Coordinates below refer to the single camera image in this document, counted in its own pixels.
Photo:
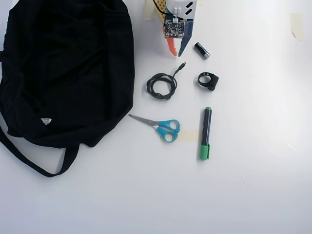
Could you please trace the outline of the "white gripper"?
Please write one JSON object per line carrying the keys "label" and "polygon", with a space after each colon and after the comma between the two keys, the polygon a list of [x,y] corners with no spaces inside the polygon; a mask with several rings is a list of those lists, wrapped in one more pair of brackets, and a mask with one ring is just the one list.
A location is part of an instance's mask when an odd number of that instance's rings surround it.
{"label": "white gripper", "polygon": [[166,9],[176,15],[177,17],[186,19],[184,25],[184,36],[181,40],[180,50],[177,54],[174,38],[166,38],[168,47],[173,56],[181,57],[188,42],[192,37],[193,24],[195,19],[195,11],[197,7],[197,0],[167,0]]}

